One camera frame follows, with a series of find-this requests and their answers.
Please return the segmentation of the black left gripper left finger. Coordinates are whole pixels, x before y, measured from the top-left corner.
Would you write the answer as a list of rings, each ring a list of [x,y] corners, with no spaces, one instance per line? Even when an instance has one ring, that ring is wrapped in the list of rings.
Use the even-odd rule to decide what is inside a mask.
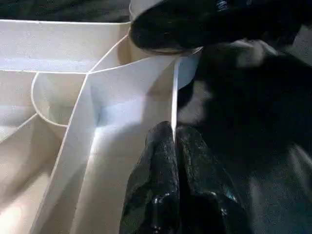
[[[132,170],[120,220],[121,234],[176,234],[180,226],[180,187],[171,124],[150,129]]]

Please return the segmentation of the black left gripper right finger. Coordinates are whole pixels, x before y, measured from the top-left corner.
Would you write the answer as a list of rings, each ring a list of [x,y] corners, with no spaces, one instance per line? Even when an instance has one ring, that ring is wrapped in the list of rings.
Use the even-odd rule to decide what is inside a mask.
[[[184,234],[245,234],[247,215],[229,174],[200,132],[176,130]]]

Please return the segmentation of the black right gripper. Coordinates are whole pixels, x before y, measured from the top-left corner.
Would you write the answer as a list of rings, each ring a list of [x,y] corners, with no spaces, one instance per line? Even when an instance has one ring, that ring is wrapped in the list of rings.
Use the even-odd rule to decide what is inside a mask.
[[[228,0],[219,19],[220,39],[292,44],[303,24],[301,0]]]

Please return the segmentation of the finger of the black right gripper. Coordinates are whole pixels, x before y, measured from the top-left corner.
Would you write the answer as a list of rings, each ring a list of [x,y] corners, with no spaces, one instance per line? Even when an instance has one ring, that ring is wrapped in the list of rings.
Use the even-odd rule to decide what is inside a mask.
[[[132,22],[129,37],[143,50],[187,50],[207,44],[215,35],[215,17],[224,0],[162,0]]]

